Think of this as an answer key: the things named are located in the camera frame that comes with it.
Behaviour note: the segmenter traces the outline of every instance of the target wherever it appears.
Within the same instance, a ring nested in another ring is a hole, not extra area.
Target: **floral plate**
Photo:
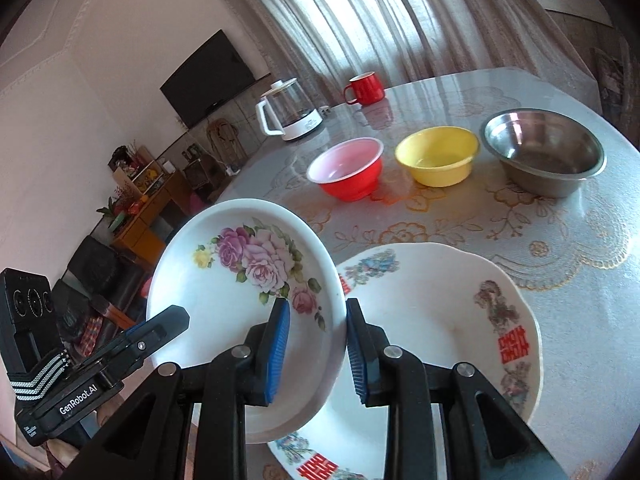
[[[268,408],[245,410],[246,442],[281,438],[324,404],[345,348],[344,294],[329,253],[283,207],[242,198],[191,219],[165,249],[149,291],[147,318],[171,304],[191,317],[186,332],[151,357],[189,367],[241,344],[266,322],[275,298],[292,307],[278,394]]]
[[[540,330],[503,270],[443,244],[401,243],[364,251],[338,273],[345,295],[358,298],[391,344],[434,365],[473,363],[530,421],[542,389]],[[322,410],[269,447],[294,479],[379,479],[386,424],[387,408],[360,404],[346,358]],[[436,445],[438,477],[446,478],[441,432]]]

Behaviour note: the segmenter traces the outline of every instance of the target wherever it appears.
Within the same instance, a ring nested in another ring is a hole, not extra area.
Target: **electric kettle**
[[[260,96],[255,113],[265,135],[281,135],[283,140],[303,136],[322,122],[296,78],[273,83],[271,89]],[[273,128],[268,125],[267,116]]]

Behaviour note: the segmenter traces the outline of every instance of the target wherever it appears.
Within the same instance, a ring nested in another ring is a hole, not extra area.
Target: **floral tablecloth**
[[[450,124],[477,133],[489,115],[515,107],[556,111],[587,126],[606,150],[606,170],[560,200],[521,190],[484,149],[471,176],[444,189],[415,183],[394,160],[398,142],[417,130]],[[372,195],[338,202],[306,180],[319,153],[363,136],[385,144]],[[609,123],[529,73],[499,68],[392,88],[369,107],[335,107],[308,137],[268,139],[220,200],[286,206],[336,264],[371,246],[429,241],[502,267],[524,289],[542,332],[544,387],[532,428],[565,471],[596,480],[640,423],[639,188],[640,155]],[[251,479],[287,478],[266,446],[248,453]]]

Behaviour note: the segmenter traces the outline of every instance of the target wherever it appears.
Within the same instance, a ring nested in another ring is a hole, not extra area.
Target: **tile wall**
[[[271,74],[261,78],[179,137],[164,150],[161,156],[170,160],[179,170],[183,170],[188,162],[182,156],[182,152],[186,151],[191,144],[199,144],[201,149],[211,153],[211,145],[207,139],[207,125],[216,119],[226,119],[238,129],[240,144],[246,154],[252,156],[266,139],[255,115],[255,105],[260,100],[260,95],[264,94],[274,81],[275,78]]]

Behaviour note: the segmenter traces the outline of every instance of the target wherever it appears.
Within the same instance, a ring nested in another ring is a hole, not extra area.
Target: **red mug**
[[[356,98],[353,101],[347,99],[347,90],[351,88]],[[344,87],[342,96],[348,105],[360,103],[372,105],[385,98],[385,89],[375,72],[366,72],[349,79],[349,84]]]

